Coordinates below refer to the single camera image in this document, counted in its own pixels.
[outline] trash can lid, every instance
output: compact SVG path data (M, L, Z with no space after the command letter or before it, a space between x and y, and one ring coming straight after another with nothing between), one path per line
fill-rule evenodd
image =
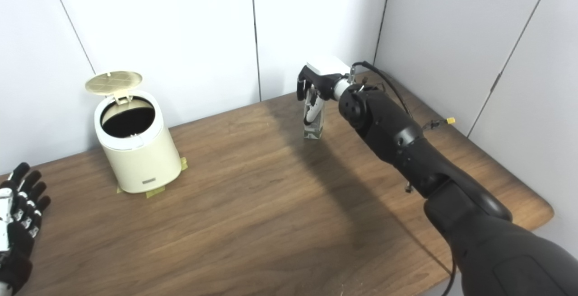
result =
M112 94L119 102L121 98L128 97L127 90L137 87L142 80L143 77L137 72L112 71L93 77L84 84L84 88L90 93L97 95L107 96Z

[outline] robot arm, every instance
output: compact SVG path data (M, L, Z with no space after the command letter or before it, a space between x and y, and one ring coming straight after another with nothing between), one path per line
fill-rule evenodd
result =
M392 99L355 84L354 71L327 76L312 74L308 67L299 79L308 80L308 89L316 89L318 96L333 95L359 137L426 199L425 214L462 272L464 295L578 296L578 261L513 224L510 211L440 154Z

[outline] cream trash can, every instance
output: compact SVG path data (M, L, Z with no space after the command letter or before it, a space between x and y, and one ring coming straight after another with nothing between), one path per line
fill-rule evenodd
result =
M115 71L85 84L89 92L106 96L94 111L94 127L118 186L128 193L157 189L181 172L179 152L157 101L146 92L128 91L141 82L136 72Z

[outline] yellow tape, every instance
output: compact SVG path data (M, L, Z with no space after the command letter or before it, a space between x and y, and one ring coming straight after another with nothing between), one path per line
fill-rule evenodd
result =
M152 197L153 195L157 195L157 194L161 193L162 191L165 191L165 186L164 186L164 185L161 186L160 188L157 188L157 189L148 191L148 192L146 193L146 198L148 199L149 197Z
M181 157L181 172L186 170L188 165L186 164L186 157Z

